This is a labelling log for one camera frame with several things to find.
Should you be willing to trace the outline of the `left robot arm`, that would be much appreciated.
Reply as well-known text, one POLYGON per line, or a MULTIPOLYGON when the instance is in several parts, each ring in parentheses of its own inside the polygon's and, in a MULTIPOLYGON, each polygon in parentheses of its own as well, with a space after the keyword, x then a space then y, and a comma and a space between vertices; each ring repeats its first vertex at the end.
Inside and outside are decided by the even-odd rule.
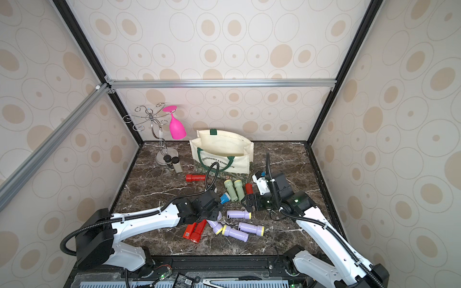
POLYGON ((60 250, 76 257, 76 266, 81 271, 107 265, 147 278, 156 270, 149 249, 124 241, 157 229, 216 221, 222 203, 214 184, 214 181, 205 181, 203 192, 177 196, 150 210, 111 214, 106 208, 100 209, 81 228, 61 240, 60 250))

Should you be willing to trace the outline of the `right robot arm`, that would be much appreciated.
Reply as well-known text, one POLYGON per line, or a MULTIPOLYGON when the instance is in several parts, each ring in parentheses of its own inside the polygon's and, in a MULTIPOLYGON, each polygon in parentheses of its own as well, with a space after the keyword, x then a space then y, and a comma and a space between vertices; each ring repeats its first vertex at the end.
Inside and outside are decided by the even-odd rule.
POLYGON ((325 288, 386 288, 389 272, 372 264, 354 249, 325 218, 318 205, 305 192, 294 192, 283 173, 271 172, 270 156, 265 170, 253 175, 257 194, 248 194, 241 204, 249 211, 272 210, 289 218, 307 232, 326 258, 294 246, 283 254, 282 263, 289 275, 305 274, 325 288))

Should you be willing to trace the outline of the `red flashlight bottom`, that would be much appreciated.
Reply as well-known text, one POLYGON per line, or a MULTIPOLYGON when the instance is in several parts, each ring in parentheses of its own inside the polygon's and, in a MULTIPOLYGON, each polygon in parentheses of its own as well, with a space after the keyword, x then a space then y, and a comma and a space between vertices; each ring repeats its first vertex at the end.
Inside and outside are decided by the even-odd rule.
POLYGON ((190 235, 190 240, 196 244, 198 244, 201 240, 203 231, 207 225, 207 220, 203 220, 200 223, 194 224, 194 230, 190 235))

